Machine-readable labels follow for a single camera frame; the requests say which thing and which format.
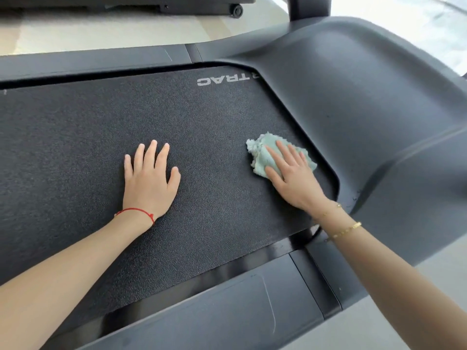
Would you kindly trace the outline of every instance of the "black post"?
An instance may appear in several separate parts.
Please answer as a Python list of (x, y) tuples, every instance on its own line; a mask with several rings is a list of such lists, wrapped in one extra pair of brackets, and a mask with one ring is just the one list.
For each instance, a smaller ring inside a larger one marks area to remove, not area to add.
[(331, 0), (288, 0), (288, 5), (291, 22), (311, 17), (327, 17), (331, 13)]

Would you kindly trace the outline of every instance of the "white floor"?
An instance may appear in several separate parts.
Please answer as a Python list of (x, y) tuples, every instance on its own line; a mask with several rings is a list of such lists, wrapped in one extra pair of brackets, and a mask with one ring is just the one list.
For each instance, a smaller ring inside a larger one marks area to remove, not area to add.
[[(257, 0), (244, 6), (240, 19), (160, 16), (136, 9), (99, 14), (83, 10), (0, 12), (0, 55), (209, 41), (288, 22), (286, 6), (283, 0)], [(332, 0), (332, 14), (367, 19), (422, 48), (458, 74), (467, 73), (467, 0)], [(466, 251), (467, 236), (418, 266), (465, 310)], [(406, 348), (370, 298), (285, 347)]]

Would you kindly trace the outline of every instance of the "person's right arm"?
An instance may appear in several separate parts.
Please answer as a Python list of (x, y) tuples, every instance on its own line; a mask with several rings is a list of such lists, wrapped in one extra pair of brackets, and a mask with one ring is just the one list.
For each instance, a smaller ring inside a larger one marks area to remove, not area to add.
[[(356, 222), (336, 202), (326, 198), (305, 157), (292, 146), (268, 149), (282, 176), (266, 173), (279, 194), (308, 212), (329, 236)], [(333, 239), (379, 310), (412, 350), (467, 349), (467, 313), (415, 268), (357, 227)]]

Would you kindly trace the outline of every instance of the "beige floor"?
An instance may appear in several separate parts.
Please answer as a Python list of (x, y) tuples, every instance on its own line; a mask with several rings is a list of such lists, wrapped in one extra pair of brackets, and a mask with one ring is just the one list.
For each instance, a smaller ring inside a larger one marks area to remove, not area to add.
[[(467, 72), (467, 9), (462, 11), (463, 0), (453, 2), (456, 8), (437, 0), (333, 0), (332, 14), (378, 24), (461, 75)], [(0, 12), (0, 55), (202, 42), (287, 22), (285, 10), (283, 0), (257, 0), (254, 5), (245, 5), (240, 19), (160, 16), (136, 9), (98, 14), (82, 10)], [(466, 251), (467, 236), (418, 266), (465, 310)], [(286, 348), (407, 347), (366, 298)]]

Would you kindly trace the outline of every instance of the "green cloth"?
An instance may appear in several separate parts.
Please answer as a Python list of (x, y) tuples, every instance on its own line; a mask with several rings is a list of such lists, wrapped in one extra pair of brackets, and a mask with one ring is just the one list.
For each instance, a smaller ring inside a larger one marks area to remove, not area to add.
[[(253, 155), (253, 162), (251, 163), (251, 166), (253, 167), (253, 172), (257, 175), (267, 178), (268, 176), (266, 175), (264, 169), (266, 166), (271, 166), (280, 176), (282, 176), (281, 171), (279, 171), (279, 168), (277, 168), (277, 165), (274, 162), (271, 154), (265, 148), (265, 145), (267, 145), (282, 156), (282, 153), (279, 151), (279, 148), (276, 145), (277, 140), (281, 141), (285, 146), (290, 145), (290, 142), (286, 139), (277, 135), (273, 135), (269, 132), (266, 134), (261, 134), (258, 140), (247, 140), (248, 152)], [(312, 170), (315, 170), (317, 164), (310, 159), (308, 156), (308, 151), (304, 148), (296, 147), (295, 145), (292, 146), (295, 147), (298, 153), (303, 152), (308, 165)]]

